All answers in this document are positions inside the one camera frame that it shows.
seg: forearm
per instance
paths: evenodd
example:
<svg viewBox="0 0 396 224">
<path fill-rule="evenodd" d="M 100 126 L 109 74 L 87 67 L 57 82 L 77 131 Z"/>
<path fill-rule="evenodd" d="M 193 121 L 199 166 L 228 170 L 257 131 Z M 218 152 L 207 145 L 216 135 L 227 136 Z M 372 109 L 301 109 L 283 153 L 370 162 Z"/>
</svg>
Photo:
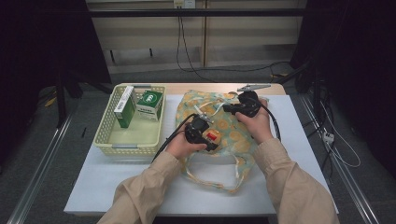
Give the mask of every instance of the forearm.
<svg viewBox="0 0 396 224">
<path fill-rule="evenodd" d="M 290 159 L 277 139 L 260 144 L 254 157 L 279 223 L 338 223 L 330 193 Z"/>
<path fill-rule="evenodd" d="M 99 223 L 152 223 L 180 167 L 180 162 L 171 154 L 161 153 L 141 175 L 119 184 L 113 205 Z"/>
</svg>

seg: wire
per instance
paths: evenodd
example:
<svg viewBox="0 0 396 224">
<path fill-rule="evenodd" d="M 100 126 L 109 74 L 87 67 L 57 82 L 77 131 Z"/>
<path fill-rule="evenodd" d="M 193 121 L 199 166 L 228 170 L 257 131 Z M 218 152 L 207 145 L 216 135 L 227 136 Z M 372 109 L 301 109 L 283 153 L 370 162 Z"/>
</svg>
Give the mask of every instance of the wire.
<svg viewBox="0 0 396 224">
<path fill-rule="evenodd" d="M 324 159 L 322 165 L 320 166 L 320 170 L 321 170 L 321 172 L 323 172 L 324 167 L 325 167 L 327 161 L 330 162 L 330 174 L 329 174 L 329 178 L 330 178 L 330 179 L 332 179 L 332 160 L 330 160 L 330 155 L 331 155 L 331 154 L 332 154 L 332 150 L 329 150 L 329 151 L 326 153 L 326 158 Z"/>
<path fill-rule="evenodd" d="M 309 138 L 310 136 L 312 136 L 312 134 L 317 133 L 318 131 L 320 131 L 321 128 L 323 127 L 325 121 L 326 121 L 326 119 L 323 120 L 323 121 L 319 124 L 319 126 L 318 126 L 312 133 L 309 133 L 309 134 L 306 136 L 306 138 Z"/>
<path fill-rule="evenodd" d="M 179 47 L 180 47 L 180 24 L 181 24 L 181 33 L 182 33 L 182 35 L 183 35 L 184 49 L 185 49 L 185 51 L 186 51 L 187 58 L 189 59 L 189 64 L 190 64 L 190 67 L 191 67 L 192 71 L 193 71 L 198 77 L 200 77 L 201 79 L 204 79 L 204 80 L 209 81 L 209 82 L 215 82 L 215 83 L 217 83 L 217 81 L 215 81 L 215 80 L 212 80 L 212 79 L 209 79 L 209 78 L 200 76 L 200 75 L 197 73 L 197 71 L 194 69 L 194 67 L 192 66 L 192 63 L 191 63 L 191 60 L 190 60 L 190 55 L 189 55 L 189 52 L 187 51 L 186 38 L 185 38 L 185 36 L 184 36 L 183 19 L 182 19 L 181 17 L 178 18 L 178 41 L 177 41 L 177 65 L 178 65 L 178 67 L 179 67 L 181 70 L 183 70 L 183 68 L 181 68 L 181 66 L 180 66 L 180 64 L 179 64 L 179 62 L 178 62 L 178 49 L 179 49 Z"/>
<path fill-rule="evenodd" d="M 341 30 L 343 28 L 343 24 L 344 24 L 346 16 L 347 16 L 347 9 L 349 8 L 349 3 L 350 3 L 350 0 L 347 0 L 346 7 L 344 8 L 344 12 L 343 12 L 343 16 L 341 18 L 340 25 L 338 26 L 337 34 L 335 35 L 334 42 L 332 44 L 333 49 L 335 48 L 335 44 L 337 43 L 338 37 L 339 37 Z"/>
<path fill-rule="evenodd" d="M 274 81 L 274 79 L 275 79 L 275 74 L 274 74 L 274 71 L 272 69 L 272 66 L 270 66 L 270 71 L 271 71 L 271 81 L 270 81 L 270 83 L 272 83 Z"/>
<path fill-rule="evenodd" d="M 314 121 L 315 121 L 315 120 L 313 119 L 313 120 L 310 120 L 310 121 L 308 121 L 308 122 L 302 124 L 303 128 L 305 128 L 306 126 L 310 125 L 310 124 L 313 123 Z"/>
<path fill-rule="evenodd" d="M 189 118 L 193 117 L 193 116 L 197 116 L 197 114 L 190 114 L 188 115 L 183 121 L 181 121 L 181 123 L 177 126 L 177 128 L 171 133 L 171 135 L 166 138 L 165 142 L 163 143 L 163 145 L 160 147 L 160 149 L 158 149 L 157 153 L 155 154 L 154 158 L 152 159 L 151 163 L 153 163 L 155 161 L 155 159 L 160 155 L 160 153 L 168 146 L 168 144 L 179 134 L 184 132 L 184 130 L 182 131 L 178 131 L 184 123 L 187 122 L 187 120 L 189 120 Z"/>
<path fill-rule="evenodd" d="M 178 60 L 178 52 L 179 52 L 179 48 L 180 48 L 180 38 L 183 37 L 183 42 L 184 42 L 184 49 L 186 51 L 187 54 L 187 58 L 189 60 L 189 64 L 191 67 L 191 70 L 188 70 L 186 68 L 181 67 L 180 62 Z M 205 78 L 200 76 L 197 72 L 199 71 L 226 71 L 226 72 L 254 72 L 254 71 L 260 71 L 263 69 L 267 69 L 270 68 L 272 71 L 272 66 L 277 65 L 277 64 L 281 64 L 281 63 L 289 63 L 289 62 L 275 62 L 275 63 L 271 63 L 270 65 L 266 65 L 264 67 L 260 67 L 260 68 L 253 68 L 253 69 L 226 69 L 226 68 L 199 68 L 196 69 L 192 66 L 191 60 L 190 60 L 190 55 L 189 52 L 187 51 L 187 44 L 186 44 L 186 38 L 184 35 L 184 23 L 183 23 L 183 19 L 181 17 L 178 18 L 178 41 L 177 41 L 177 66 L 180 68 L 180 70 L 184 71 L 184 72 L 193 72 L 195 73 L 198 77 L 211 81 L 211 82 L 216 82 L 214 80 L 211 80 L 209 78 Z"/>
<path fill-rule="evenodd" d="M 350 167 L 359 167 L 359 166 L 361 165 L 361 158 L 359 157 L 358 153 L 356 153 L 355 149 L 343 138 L 343 136 L 342 136 L 339 132 L 337 132 L 337 130 L 335 129 L 334 125 L 332 124 L 332 121 L 331 121 L 330 118 L 329 118 L 329 114 L 327 113 L 327 110 L 326 110 L 326 108 L 324 107 L 323 103 L 320 102 L 320 104 L 321 104 L 321 106 L 323 107 L 324 112 L 326 113 L 326 116 L 327 116 L 327 118 L 329 119 L 329 122 L 330 122 L 330 124 L 332 125 L 332 127 L 333 127 L 335 133 L 337 133 L 337 135 L 340 136 L 340 138 L 349 146 L 349 148 L 350 148 L 350 149 L 352 150 L 352 152 L 355 154 L 356 158 L 358 159 L 358 164 L 357 164 L 357 165 L 352 165 L 352 164 L 349 164 L 348 162 L 344 161 L 344 160 L 340 157 L 339 154 L 337 154 L 337 153 L 335 153 L 335 152 L 333 151 L 333 149 L 332 149 L 332 147 L 329 145 L 329 143 L 327 143 L 327 146 L 329 147 L 329 150 L 330 150 L 330 151 L 334 154 L 334 156 L 335 156 L 336 158 L 338 158 L 338 160 L 340 160 L 343 164 L 345 164 L 345 165 L 347 165 L 347 166 L 350 166 Z"/>
</svg>

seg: person's right hand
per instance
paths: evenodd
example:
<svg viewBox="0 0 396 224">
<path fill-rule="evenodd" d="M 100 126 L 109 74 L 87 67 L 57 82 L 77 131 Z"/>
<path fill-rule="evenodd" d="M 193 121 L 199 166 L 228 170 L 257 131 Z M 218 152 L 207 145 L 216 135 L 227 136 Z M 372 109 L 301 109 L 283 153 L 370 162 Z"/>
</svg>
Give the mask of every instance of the person's right hand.
<svg viewBox="0 0 396 224">
<path fill-rule="evenodd" d="M 264 99 L 260 99 L 260 102 L 265 106 L 268 105 L 267 101 Z M 267 139 L 274 138 L 271 133 L 269 115 L 263 108 L 260 108 L 259 112 L 253 118 L 239 112 L 236 112 L 235 116 L 247 126 L 247 130 L 258 145 Z"/>
<path fill-rule="evenodd" d="M 185 130 L 186 124 L 184 124 L 180 130 Z M 186 139 L 185 132 L 179 132 L 174 139 L 168 144 L 166 151 L 172 154 L 176 159 L 180 160 L 190 156 L 192 152 L 204 150 L 207 147 L 206 144 L 192 144 Z"/>
</svg>

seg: plastic basket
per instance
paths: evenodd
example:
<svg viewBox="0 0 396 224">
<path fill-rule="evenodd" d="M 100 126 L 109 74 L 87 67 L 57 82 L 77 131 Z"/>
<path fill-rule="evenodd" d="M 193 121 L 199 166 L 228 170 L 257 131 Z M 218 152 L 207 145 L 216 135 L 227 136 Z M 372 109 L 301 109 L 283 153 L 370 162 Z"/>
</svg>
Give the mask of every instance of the plastic basket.
<svg viewBox="0 0 396 224">
<path fill-rule="evenodd" d="M 134 86 L 137 98 L 140 99 L 145 90 L 158 91 L 163 94 L 163 109 L 159 121 L 142 119 L 135 112 L 127 129 L 120 127 L 114 108 L 124 93 L 126 86 Z M 99 147 L 107 156 L 120 159 L 148 159 L 154 157 L 160 142 L 165 110 L 165 86 L 120 84 L 111 93 L 104 115 L 93 139 L 93 145 Z"/>
</svg>

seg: cardboard box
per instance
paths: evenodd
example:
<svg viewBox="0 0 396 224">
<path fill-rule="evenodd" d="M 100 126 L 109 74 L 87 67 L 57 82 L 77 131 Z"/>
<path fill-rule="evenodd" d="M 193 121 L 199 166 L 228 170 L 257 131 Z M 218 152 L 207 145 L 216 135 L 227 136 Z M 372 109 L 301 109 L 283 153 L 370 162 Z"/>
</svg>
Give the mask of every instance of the cardboard box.
<svg viewBox="0 0 396 224">
<path fill-rule="evenodd" d="M 121 128 L 128 128 L 131 123 L 131 119 L 134 116 L 136 108 L 134 100 L 135 96 L 136 93 L 134 92 L 133 86 L 125 87 L 125 91 L 114 109 L 114 114 L 116 115 Z"/>
<path fill-rule="evenodd" d="M 157 91 L 145 91 L 136 104 L 136 110 L 142 119 L 158 121 L 163 109 L 163 94 Z"/>
</svg>

